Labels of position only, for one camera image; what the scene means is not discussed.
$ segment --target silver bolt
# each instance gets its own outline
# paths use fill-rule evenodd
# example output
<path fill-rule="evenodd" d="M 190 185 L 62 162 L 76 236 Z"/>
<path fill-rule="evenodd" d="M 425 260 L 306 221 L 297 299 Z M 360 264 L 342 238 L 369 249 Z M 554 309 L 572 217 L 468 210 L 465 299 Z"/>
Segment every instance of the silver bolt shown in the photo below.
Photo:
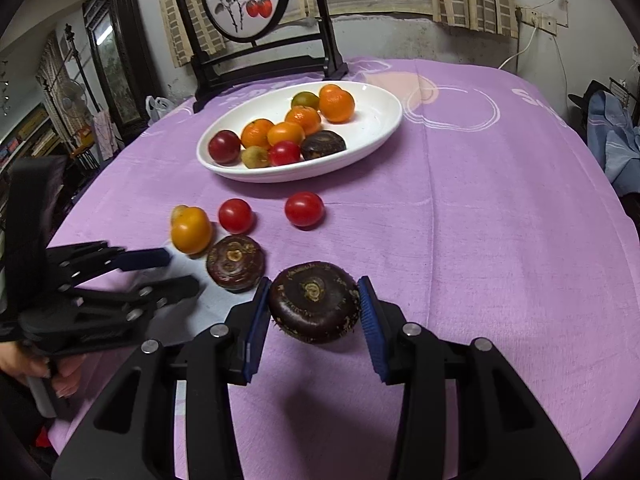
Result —
<path fill-rule="evenodd" d="M 139 308 L 134 308 L 131 312 L 127 314 L 127 321 L 135 321 L 140 316 L 142 316 L 142 310 Z"/>
<path fill-rule="evenodd" d="M 159 348 L 160 348 L 160 345 L 158 344 L 158 341 L 156 341 L 155 339 L 147 339 L 145 342 L 142 343 L 142 345 L 140 345 L 140 349 L 145 354 L 152 354 Z"/>
<path fill-rule="evenodd" d="M 218 323 L 209 329 L 213 337 L 224 337 L 229 333 L 229 327 L 224 323 Z"/>
<path fill-rule="evenodd" d="M 494 347 L 494 344 L 485 337 L 479 337 L 476 339 L 474 345 L 476 345 L 476 348 L 481 352 L 488 352 Z"/>
<path fill-rule="evenodd" d="M 417 323 L 405 323 L 402 327 L 404 335 L 409 337 L 419 335 L 422 332 L 422 328 Z"/>

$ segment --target white plate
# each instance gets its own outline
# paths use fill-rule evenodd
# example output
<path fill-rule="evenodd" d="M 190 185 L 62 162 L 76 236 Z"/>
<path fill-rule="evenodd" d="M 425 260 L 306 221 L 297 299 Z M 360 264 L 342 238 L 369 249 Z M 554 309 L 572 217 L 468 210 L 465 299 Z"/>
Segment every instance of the white plate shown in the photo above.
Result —
<path fill-rule="evenodd" d="M 346 124 L 331 124 L 323 118 L 322 128 L 342 136 L 347 145 L 343 152 L 296 164 L 255 170 L 249 170 L 242 162 L 234 166 L 222 166 L 215 163 L 209 155 L 209 141 L 220 130 L 231 130 L 239 136 L 242 129 L 256 119 L 268 119 L 274 124 L 282 122 L 295 94 L 306 91 L 317 95 L 327 83 L 321 81 L 281 88 L 234 108 L 220 117 L 200 137 L 196 149 L 198 160 L 205 168 L 231 180 L 290 182 L 330 173 L 353 164 L 377 150 L 398 129 L 402 120 L 402 105 L 393 94 L 369 84 L 337 81 L 337 85 L 353 95 L 356 113 Z"/>

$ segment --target purple tablecloth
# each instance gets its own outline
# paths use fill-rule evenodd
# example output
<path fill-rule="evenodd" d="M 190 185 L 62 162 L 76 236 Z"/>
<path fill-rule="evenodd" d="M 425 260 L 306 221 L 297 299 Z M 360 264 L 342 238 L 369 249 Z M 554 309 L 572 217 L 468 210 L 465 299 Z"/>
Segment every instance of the purple tablecloth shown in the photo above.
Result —
<path fill-rule="evenodd" d="M 492 339 L 540 400 L 586 475 L 640 397 L 638 236 L 596 161 L 536 88 L 506 72 L 417 60 L 354 60 L 350 78 L 398 95 L 400 129 L 373 155 L 288 184 L 240 184 L 195 158 L 202 132 L 255 84 L 197 115 L 190 103 L 149 128 L 88 190 L 53 240 L 161 246 L 171 209 L 215 218 L 239 196 L 268 275 L 309 260 L 368 274 L 380 298 L 440 338 Z M 284 200 L 318 193 L 328 215 L 293 228 Z M 100 285 L 119 286 L 113 273 Z M 127 351 L 86 362 L 81 415 Z M 401 388 L 373 373 L 362 330 L 325 347 L 268 334 L 260 371 L 231 389 L 247 480 L 386 478 Z M 61 449 L 77 420 L 50 432 Z M 184 447 L 177 451 L 184 472 Z"/>

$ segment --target orange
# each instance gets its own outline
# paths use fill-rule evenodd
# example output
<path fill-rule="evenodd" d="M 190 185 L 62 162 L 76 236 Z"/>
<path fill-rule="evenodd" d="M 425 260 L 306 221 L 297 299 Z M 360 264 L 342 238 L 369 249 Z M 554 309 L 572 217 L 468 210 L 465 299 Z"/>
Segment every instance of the orange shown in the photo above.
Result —
<path fill-rule="evenodd" d="M 328 95 L 331 92 L 335 92 L 338 90 L 342 90 L 342 88 L 340 88 L 338 85 L 334 85 L 334 84 L 329 84 L 329 85 L 324 85 L 321 89 L 320 89 L 320 93 L 318 94 L 319 97 L 322 99 L 322 96 L 324 95 Z"/>
<path fill-rule="evenodd" d="M 320 111 L 330 123 L 347 122 L 355 109 L 356 101 L 347 91 L 334 91 L 320 97 Z"/>
<path fill-rule="evenodd" d="M 267 133 L 273 128 L 273 123 L 268 119 L 256 119 L 247 124 L 240 135 L 240 142 L 246 148 L 260 146 L 268 150 L 271 146 L 267 140 Z"/>
<path fill-rule="evenodd" d="M 278 123 L 267 134 L 269 144 L 273 146 L 282 140 L 290 140 L 301 144 L 305 140 L 305 131 L 297 123 Z"/>
<path fill-rule="evenodd" d="M 204 251 L 213 236 L 213 225 L 199 207 L 187 207 L 171 225 L 171 242 L 181 253 L 198 254 Z"/>
<path fill-rule="evenodd" d="M 294 106 L 284 118 L 287 123 L 296 123 L 302 126 L 305 135 L 311 135 L 320 131 L 322 119 L 320 114 L 309 106 Z"/>

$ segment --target plastic bag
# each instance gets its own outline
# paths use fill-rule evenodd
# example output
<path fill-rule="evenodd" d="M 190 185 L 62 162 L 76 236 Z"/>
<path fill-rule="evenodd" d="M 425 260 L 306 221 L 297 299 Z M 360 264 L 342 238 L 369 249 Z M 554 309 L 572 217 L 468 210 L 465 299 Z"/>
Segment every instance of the plastic bag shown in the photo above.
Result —
<path fill-rule="evenodd" d="M 148 125 L 151 126 L 173 110 L 175 104 L 164 97 L 156 97 L 154 99 L 151 95 L 148 95 L 145 100 L 145 108 L 146 113 L 149 115 Z"/>

